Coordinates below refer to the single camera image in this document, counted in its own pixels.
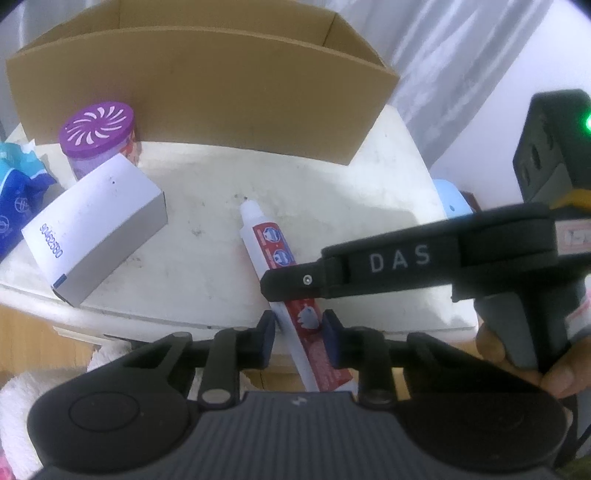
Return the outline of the red white toothpaste tube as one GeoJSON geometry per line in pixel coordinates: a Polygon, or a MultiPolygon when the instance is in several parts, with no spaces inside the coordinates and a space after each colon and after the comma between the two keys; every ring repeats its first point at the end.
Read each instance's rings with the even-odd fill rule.
{"type": "MultiPolygon", "coordinates": [[[[256,275],[263,277],[270,270],[296,264],[280,226],[266,217],[256,201],[246,200],[240,205],[239,212],[242,216],[239,235],[256,275]]],[[[349,370],[335,369],[329,362],[322,341],[322,314],[314,300],[272,302],[270,309],[276,315],[305,389],[310,392],[358,392],[358,384],[349,370]]]]}

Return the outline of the white rectangular carton box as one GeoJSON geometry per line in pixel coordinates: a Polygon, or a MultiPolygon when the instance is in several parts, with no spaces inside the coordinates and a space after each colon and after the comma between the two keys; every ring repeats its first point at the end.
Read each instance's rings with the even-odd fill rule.
{"type": "Polygon", "coordinates": [[[53,293],[78,307],[166,224],[164,192],[117,154],[47,205],[22,235],[53,293]]]}

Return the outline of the purple lid air freshener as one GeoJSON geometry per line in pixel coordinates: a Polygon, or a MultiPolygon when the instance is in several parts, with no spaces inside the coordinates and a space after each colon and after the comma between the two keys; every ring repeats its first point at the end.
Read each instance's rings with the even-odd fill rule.
{"type": "Polygon", "coordinates": [[[115,101],[78,111],[60,128],[58,142],[77,180],[117,154],[137,165],[141,151],[134,111],[115,101]]]}

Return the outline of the blue tissue pack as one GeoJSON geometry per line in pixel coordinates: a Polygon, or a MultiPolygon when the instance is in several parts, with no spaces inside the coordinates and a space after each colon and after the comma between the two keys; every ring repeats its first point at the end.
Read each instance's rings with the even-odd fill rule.
{"type": "Polygon", "coordinates": [[[21,230],[42,209],[43,197],[56,180],[38,158],[34,140],[1,143],[0,257],[22,240],[21,230]]]}

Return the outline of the light blue round stool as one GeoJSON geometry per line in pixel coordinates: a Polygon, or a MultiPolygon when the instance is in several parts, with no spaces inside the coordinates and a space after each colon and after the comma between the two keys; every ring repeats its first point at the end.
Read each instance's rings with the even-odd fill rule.
{"type": "Polygon", "coordinates": [[[452,182],[443,179],[434,179],[433,183],[448,219],[473,213],[473,209],[468,201],[452,182]]]}

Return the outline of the grey window curtain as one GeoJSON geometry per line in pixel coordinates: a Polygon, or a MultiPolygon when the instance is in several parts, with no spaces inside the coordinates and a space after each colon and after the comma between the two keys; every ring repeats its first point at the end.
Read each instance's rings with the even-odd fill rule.
{"type": "Polygon", "coordinates": [[[466,128],[540,25],[548,1],[326,1],[401,80],[390,102],[426,165],[466,128]]]}

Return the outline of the white fluffy towel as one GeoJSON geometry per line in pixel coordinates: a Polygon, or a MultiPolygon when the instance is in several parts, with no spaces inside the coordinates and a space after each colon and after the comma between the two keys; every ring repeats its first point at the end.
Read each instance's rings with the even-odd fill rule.
{"type": "Polygon", "coordinates": [[[11,378],[1,389],[1,478],[31,479],[42,468],[27,430],[30,410],[42,395],[130,351],[129,342],[116,340],[96,350],[87,366],[26,371],[11,378]]]}

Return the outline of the brown cardboard box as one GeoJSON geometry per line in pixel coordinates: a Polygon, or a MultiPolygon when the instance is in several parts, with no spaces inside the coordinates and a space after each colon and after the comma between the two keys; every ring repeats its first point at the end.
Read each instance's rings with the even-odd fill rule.
{"type": "Polygon", "coordinates": [[[341,15],[297,1],[105,1],[6,63],[24,131],[128,104],[143,141],[346,164],[398,75],[341,15]]]}

